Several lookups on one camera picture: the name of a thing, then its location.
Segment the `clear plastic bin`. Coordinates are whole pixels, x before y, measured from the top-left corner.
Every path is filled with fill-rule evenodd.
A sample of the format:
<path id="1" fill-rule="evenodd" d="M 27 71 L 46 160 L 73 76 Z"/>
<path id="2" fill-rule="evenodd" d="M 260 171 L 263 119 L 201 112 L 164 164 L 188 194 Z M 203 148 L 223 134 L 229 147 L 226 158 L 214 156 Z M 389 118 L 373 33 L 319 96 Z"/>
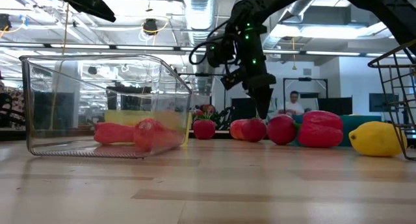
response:
<path id="1" fill-rule="evenodd" d="M 106 110 L 189 112 L 192 90 L 164 60 L 136 54 L 22 56 L 20 60 L 30 153 L 145 158 L 176 148 L 146 152 L 134 142 L 94 140 L 96 124 L 106 123 Z"/>

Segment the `toy orange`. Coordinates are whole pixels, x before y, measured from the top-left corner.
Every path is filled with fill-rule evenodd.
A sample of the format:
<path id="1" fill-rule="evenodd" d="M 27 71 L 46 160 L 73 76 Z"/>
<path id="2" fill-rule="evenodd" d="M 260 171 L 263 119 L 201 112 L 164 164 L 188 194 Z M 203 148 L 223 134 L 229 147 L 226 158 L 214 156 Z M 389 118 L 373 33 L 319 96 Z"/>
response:
<path id="1" fill-rule="evenodd" d="M 156 113 L 157 120 L 169 129 L 176 129 L 181 124 L 181 116 L 172 110 L 160 111 Z"/>

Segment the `red toy bell pepper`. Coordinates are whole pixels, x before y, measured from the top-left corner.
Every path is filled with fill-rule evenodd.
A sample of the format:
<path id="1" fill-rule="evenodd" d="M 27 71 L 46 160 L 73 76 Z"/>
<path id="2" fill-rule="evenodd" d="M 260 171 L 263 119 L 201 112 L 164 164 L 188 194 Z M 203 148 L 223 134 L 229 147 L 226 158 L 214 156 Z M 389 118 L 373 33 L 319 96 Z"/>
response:
<path id="1" fill-rule="evenodd" d="M 312 110 L 302 116 L 297 142 L 304 147 L 331 148 L 344 138 L 342 119 L 334 113 Z"/>

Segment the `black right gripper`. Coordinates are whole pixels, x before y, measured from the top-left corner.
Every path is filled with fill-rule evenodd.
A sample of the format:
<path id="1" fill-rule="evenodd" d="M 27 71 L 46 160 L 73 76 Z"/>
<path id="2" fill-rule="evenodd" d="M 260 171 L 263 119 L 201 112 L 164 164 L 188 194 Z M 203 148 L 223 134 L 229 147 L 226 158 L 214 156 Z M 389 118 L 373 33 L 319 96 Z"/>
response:
<path id="1" fill-rule="evenodd" d="M 276 83 L 275 76 L 267 72 L 266 56 L 259 38 L 243 39 L 241 49 L 242 66 L 246 72 L 243 87 L 249 90 L 253 99 L 257 118 L 265 119 L 268 114 L 273 89 L 271 84 Z"/>

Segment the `silver ceiling air duct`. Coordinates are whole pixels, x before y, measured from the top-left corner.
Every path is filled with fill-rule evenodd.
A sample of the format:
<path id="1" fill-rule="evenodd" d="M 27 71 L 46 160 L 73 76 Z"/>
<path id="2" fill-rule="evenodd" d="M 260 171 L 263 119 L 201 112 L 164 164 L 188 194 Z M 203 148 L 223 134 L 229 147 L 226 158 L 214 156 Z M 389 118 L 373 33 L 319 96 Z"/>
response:
<path id="1" fill-rule="evenodd" d="M 216 0 L 183 0 L 185 4 L 185 20 L 187 23 L 188 38 L 191 46 L 206 41 L 208 34 L 214 28 Z M 212 73 L 213 69 L 205 62 L 192 65 L 195 73 Z M 196 77 L 199 89 L 211 87 L 212 77 Z"/>

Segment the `teal fabric basket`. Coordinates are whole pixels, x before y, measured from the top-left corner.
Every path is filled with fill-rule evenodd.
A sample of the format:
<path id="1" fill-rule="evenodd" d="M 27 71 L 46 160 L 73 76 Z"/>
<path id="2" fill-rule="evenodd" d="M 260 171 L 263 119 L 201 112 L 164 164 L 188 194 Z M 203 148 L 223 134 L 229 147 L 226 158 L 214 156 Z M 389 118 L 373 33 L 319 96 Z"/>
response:
<path id="1" fill-rule="evenodd" d="M 342 142 L 339 144 L 339 146 L 341 147 L 351 147 L 351 143 L 350 140 L 348 138 L 348 134 L 349 132 L 355 130 L 356 128 L 358 128 L 360 125 L 366 123 L 366 122 L 370 122 L 370 121 L 382 121 L 381 116 L 350 116 L 350 115 L 345 115 L 345 116 L 339 116 L 343 122 L 343 140 Z M 294 122 L 296 123 L 296 127 L 298 128 L 298 130 L 300 129 L 300 126 L 303 122 L 303 116 L 293 116 Z M 298 143 L 297 137 L 295 138 L 295 140 L 293 142 L 290 143 L 290 145 L 297 145 L 297 146 L 301 146 L 301 144 Z"/>

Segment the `translucent yellow plastic bin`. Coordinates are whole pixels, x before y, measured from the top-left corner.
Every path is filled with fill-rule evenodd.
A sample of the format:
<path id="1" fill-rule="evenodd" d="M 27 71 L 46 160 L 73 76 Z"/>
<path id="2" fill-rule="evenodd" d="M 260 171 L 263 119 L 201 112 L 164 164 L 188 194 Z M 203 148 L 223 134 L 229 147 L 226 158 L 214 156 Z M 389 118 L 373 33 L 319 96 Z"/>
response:
<path id="1" fill-rule="evenodd" d="M 121 125 L 134 126 L 138 122 L 146 118 L 153 118 L 157 120 L 156 113 L 166 110 L 145 111 L 145 110 L 106 110 L 105 122 L 117 123 Z M 184 133 L 184 140 L 181 147 L 187 147 L 189 142 L 190 126 L 192 122 L 192 115 L 190 112 L 178 112 L 181 116 L 181 124 L 176 130 Z"/>

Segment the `black computer monitor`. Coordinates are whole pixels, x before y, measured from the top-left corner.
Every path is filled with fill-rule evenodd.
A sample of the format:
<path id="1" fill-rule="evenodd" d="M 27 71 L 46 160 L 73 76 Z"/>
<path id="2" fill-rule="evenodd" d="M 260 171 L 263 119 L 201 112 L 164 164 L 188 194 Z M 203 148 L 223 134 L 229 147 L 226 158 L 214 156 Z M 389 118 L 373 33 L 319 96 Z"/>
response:
<path id="1" fill-rule="evenodd" d="M 397 102 L 399 96 L 392 93 L 370 93 L 369 94 L 369 112 L 388 112 L 394 111 L 395 107 L 392 102 Z"/>
<path id="2" fill-rule="evenodd" d="M 352 98 L 337 97 L 318 99 L 318 109 L 332 112 L 339 116 L 350 115 L 352 114 Z"/>

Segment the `yellow toy lemon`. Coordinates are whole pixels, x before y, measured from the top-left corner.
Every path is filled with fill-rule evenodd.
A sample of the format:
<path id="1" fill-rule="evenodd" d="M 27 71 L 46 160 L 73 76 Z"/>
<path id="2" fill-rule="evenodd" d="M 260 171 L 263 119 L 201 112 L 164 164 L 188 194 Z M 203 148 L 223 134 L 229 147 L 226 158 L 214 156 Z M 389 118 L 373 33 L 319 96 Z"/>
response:
<path id="1" fill-rule="evenodd" d="M 370 121 L 348 134 L 355 151 L 365 156 L 392 157 L 402 153 L 401 140 L 408 147 L 404 131 L 390 123 Z"/>

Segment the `red flower bouquet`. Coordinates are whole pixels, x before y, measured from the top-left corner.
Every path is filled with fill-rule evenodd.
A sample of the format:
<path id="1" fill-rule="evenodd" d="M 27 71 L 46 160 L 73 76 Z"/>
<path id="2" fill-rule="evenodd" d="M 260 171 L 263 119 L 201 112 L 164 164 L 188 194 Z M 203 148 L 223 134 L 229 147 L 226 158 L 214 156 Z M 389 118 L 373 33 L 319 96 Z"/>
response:
<path id="1" fill-rule="evenodd" d="M 216 114 L 216 108 L 213 105 L 203 104 L 195 105 L 191 109 L 192 118 L 196 120 L 214 120 Z"/>

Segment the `red toy strawberry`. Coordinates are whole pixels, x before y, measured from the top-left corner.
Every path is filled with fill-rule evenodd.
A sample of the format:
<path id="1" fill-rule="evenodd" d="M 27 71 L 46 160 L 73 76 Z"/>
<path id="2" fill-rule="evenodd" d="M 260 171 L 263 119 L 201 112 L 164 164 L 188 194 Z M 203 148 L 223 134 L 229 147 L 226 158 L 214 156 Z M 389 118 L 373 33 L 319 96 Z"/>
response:
<path id="1" fill-rule="evenodd" d="M 278 114 L 268 122 L 268 138 L 276 145 L 287 145 L 293 142 L 296 133 L 293 118 L 286 114 Z"/>
<path id="2" fill-rule="evenodd" d="M 209 140 L 215 135 L 215 123 L 207 118 L 198 118 L 192 125 L 194 135 L 199 140 Z"/>

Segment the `black metal stand frame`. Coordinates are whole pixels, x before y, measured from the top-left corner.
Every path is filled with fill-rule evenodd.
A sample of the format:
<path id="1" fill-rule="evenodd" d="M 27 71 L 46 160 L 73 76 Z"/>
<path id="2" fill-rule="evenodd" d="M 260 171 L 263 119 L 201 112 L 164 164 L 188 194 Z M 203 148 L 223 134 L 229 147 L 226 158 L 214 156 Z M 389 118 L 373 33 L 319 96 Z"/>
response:
<path id="1" fill-rule="evenodd" d="M 299 77 L 299 78 L 283 78 L 283 109 L 279 110 L 278 113 L 279 114 L 296 114 L 296 112 L 291 112 L 289 110 L 286 110 L 286 100 L 285 100 L 285 96 L 286 96 L 286 87 L 288 87 L 290 84 L 286 85 L 286 81 L 299 81 L 299 82 L 311 82 L 311 81 L 315 81 L 317 84 L 321 85 L 322 88 L 325 90 L 326 92 L 326 98 L 329 98 L 329 92 L 328 92 L 328 80 L 327 79 L 314 79 L 311 77 Z"/>

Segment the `red patterned cloth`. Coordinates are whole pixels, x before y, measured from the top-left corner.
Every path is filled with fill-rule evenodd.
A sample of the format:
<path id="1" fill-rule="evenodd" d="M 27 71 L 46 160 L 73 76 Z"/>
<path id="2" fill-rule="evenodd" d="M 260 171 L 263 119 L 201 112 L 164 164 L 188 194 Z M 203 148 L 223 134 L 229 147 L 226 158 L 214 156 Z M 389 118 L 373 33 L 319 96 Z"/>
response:
<path id="1" fill-rule="evenodd" d="M 11 117 L 23 122 L 23 124 L 19 124 L 16 122 L 12 122 L 12 128 L 15 128 L 18 131 L 25 130 L 25 103 L 23 98 L 23 91 L 22 90 L 14 90 L 10 92 L 10 96 L 12 98 L 12 110 L 19 112 L 19 114 L 11 113 Z"/>

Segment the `person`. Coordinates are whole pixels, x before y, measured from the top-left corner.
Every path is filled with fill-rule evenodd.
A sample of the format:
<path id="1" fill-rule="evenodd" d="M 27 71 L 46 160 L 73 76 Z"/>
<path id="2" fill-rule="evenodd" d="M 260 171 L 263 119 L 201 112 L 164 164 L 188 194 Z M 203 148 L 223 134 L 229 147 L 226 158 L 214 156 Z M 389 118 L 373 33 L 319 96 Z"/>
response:
<path id="1" fill-rule="evenodd" d="M 290 116 L 302 115 L 304 113 L 304 109 L 298 102 L 298 99 L 299 93 L 297 91 L 292 91 L 290 93 L 290 99 L 280 106 L 278 113 L 287 114 Z"/>

